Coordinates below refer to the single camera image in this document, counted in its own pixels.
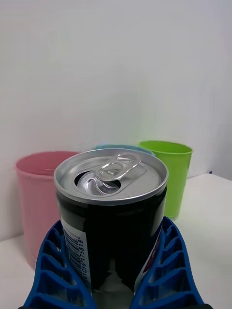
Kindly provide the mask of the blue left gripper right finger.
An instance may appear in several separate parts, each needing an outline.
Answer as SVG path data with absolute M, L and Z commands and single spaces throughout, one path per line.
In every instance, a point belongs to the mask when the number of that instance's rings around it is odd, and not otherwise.
M 172 220 L 164 217 L 159 251 L 130 308 L 185 309 L 203 304 L 181 233 Z

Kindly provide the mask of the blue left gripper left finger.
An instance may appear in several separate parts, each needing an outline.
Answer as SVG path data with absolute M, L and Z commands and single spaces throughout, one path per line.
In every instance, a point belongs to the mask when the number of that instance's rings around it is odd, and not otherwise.
M 61 222 L 45 236 L 37 257 L 34 281 L 24 303 L 27 309 L 95 309 L 92 296 L 71 266 Z

